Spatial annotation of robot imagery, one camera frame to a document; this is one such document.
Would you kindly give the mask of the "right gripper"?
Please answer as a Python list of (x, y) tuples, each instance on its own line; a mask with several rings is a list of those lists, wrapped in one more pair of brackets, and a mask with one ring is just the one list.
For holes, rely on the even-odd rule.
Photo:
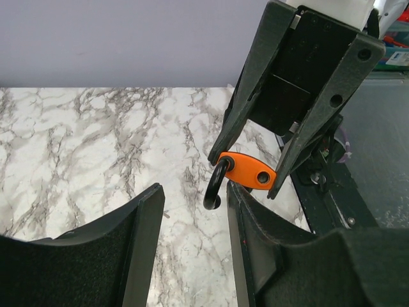
[(208, 156), (216, 165), (220, 154), (238, 139), (248, 117), (279, 136), (301, 122), (282, 151), (270, 199), (275, 199), (308, 142), (385, 54), (381, 40), (357, 34), (356, 29), (309, 9), (302, 11), (296, 28), (286, 34), (296, 11), (281, 1), (267, 2), (233, 93), (233, 106)]

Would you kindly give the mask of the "orange black padlock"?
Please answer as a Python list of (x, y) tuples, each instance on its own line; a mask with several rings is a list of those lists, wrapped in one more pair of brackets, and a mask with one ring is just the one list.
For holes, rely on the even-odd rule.
[(204, 194), (203, 205), (215, 210), (221, 204), (218, 195), (224, 178), (255, 190), (269, 190), (273, 187), (277, 173), (264, 162), (238, 152), (222, 152)]

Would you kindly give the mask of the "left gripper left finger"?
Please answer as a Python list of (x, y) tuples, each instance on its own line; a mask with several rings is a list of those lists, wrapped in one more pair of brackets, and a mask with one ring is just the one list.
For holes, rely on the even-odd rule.
[(145, 306), (165, 195), (153, 184), (59, 237), (1, 237), (2, 306)]

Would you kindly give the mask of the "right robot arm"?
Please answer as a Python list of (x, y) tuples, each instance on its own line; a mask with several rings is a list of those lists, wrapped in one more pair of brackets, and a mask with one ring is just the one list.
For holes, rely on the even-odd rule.
[[(321, 146), (333, 147), (340, 111), (385, 54), (383, 37), (407, 1), (269, 1), (208, 159), (204, 206), (225, 178), (277, 196)], [(289, 136), (276, 168), (231, 151), (253, 121)]]

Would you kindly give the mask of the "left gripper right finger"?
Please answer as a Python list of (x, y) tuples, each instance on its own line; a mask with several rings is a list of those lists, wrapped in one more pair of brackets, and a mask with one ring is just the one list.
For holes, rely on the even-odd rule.
[(239, 306), (407, 306), (408, 230), (307, 232), (227, 185)]

